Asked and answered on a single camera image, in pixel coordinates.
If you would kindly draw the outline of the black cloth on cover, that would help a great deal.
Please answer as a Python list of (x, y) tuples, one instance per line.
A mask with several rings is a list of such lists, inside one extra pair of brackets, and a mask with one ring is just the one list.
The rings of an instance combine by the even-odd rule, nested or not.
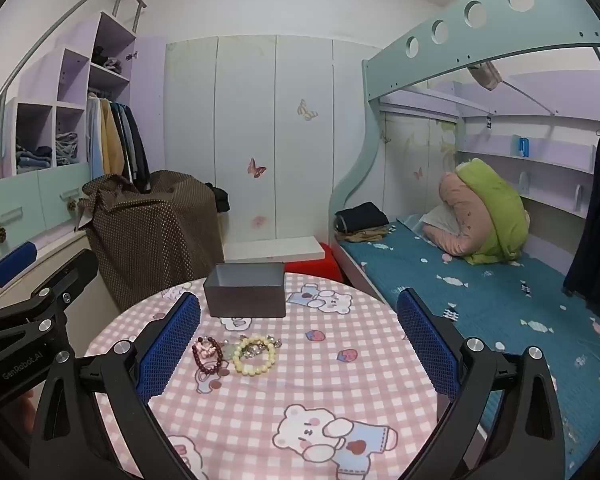
[(217, 188), (211, 182), (206, 183), (206, 187), (210, 188), (214, 195), (215, 209), (218, 214), (225, 214), (230, 211), (230, 201), (228, 200), (228, 193), (222, 188)]

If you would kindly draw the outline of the green pink folded quilt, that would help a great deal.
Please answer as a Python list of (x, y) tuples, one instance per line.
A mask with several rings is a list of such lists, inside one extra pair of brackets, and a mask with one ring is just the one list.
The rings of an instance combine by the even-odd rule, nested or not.
[(447, 254), (470, 264), (509, 262), (520, 257), (530, 217), (518, 192), (486, 162), (474, 158), (444, 174), (439, 197), (454, 210), (460, 234), (422, 224), (422, 234)]

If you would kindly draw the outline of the white wardrobe doors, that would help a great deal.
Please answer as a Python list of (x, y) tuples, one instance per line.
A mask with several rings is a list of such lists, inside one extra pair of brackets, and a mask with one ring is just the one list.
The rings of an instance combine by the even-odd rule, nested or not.
[(227, 192), (224, 243), (328, 239), (329, 199), (360, 154), (362, 63), (353, 42), (226, 36), (166, 47), (166, 166)]

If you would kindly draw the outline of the pink checked bear tablecloth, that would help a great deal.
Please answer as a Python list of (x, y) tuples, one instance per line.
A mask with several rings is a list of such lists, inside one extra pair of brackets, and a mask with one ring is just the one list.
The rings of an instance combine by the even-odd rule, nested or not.
[(151, 411), (201, 479), (395, 479), (443, 403), (396, 314), (365, 292), (289, 274), (286, 316), (204, 316)]

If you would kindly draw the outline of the grey metal tin box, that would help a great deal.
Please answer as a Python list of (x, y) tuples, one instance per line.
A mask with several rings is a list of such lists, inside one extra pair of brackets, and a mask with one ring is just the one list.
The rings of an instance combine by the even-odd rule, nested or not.
[(284, 318), (283, 263), (222, 263), (204, 281), (212, 318)]

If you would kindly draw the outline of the brown dotted cloth cover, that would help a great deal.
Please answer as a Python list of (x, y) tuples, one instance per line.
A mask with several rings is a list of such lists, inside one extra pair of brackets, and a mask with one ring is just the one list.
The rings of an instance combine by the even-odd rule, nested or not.
[(120, 311), (205, 278), (224, 261), (215, 194), (188, 174), (160, 170), (140, 192), (118, 174), (83, 185), (79, 211), (99, 274)]

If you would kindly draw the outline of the teal bunk bed frame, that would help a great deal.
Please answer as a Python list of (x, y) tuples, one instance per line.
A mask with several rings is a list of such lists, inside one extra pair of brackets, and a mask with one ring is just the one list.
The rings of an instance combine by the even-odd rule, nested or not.
[(346, 206), (375, 162), (380, 99), (472, 64), (554, 49), (600, 47), (600, 18), (586, 0), (456, 0), (362, 62), (365, 134), (334, 188), (329, 213)]

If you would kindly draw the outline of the blue box on shelf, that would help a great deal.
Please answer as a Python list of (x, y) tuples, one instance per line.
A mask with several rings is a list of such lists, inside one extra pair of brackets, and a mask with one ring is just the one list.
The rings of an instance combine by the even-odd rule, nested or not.
[(512, 136), (512, 155), (520, 158), (530, 157), (530, 141), (524, 136)]

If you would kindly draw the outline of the teal candy print mattress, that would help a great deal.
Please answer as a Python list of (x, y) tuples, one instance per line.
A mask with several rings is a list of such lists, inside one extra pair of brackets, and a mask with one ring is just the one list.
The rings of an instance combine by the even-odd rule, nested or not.
[(411, 287), (466, 338), (508, 353), (539, 347), (562, 414), (566, 474), (584, 464), (600, 440), (600, 317), (562, 292), (562, 274), (528, 255), (473, 266), (400, 221), (379, 242), (341, 246), (390, 306)]

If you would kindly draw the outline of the hanging clothes row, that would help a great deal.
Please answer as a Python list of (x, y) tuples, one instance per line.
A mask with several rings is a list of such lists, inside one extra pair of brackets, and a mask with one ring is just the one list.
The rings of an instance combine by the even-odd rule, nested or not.
[(140, 192), (150, 189), (150, 170), (132, 110), (119, 102), (88, 94), (86, 154), (91, 179), (118, 174)]

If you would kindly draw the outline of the folded dark clothes stack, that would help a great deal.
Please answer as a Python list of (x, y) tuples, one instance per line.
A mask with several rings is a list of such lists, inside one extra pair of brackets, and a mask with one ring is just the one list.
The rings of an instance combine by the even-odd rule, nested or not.
[(340, 242), (358, 243), (381, 240), (389, 234), (388, 217), (372, 202), (338, 211), (334, 220), (335, 237)]

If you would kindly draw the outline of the teal drawer cabinet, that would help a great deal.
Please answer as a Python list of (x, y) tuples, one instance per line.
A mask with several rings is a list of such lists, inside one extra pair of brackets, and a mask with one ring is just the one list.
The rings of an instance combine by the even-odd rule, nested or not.
[(15, 247), (78, 220), (85, 164), (35, 170), (0, 179), (0, 258)]

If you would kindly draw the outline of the purple white shelf unit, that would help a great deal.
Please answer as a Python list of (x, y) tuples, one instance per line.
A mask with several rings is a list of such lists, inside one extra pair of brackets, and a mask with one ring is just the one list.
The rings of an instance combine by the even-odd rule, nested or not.
[(136, 36), (106, 11), (79, 22), (55, 47), (16, 77), (0, 103), (0, 177), (18, 174), (16, 147), (56, 148), (56, 136), (78, 135), (85, 162), (87, 98), (91, 93), (129, 102)]

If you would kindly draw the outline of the red storage ottoman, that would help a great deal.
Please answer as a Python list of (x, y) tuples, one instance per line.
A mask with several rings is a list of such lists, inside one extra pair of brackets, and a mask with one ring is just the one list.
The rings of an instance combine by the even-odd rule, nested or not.
[(321, 243), (321, 248), (324, 250), (323, 258), (287, 262), (285, 264), (285, 271), (287, 273), (306, 274), (316, 276), (317, 278), (327, 278), (328, 280), (341, 283), (343, 281), (343, 275), (334, 253), (327, 244)]

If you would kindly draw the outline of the white pillow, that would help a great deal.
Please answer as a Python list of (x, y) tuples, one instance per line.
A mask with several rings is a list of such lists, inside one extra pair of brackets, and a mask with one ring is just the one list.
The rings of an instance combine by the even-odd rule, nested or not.
[(454, 210), (445, 203), (434, 207), (434, 209), (424, 214), (420, 218), (420, 222), (454, 236), (460, 234), (460, 224), (455, 217)]

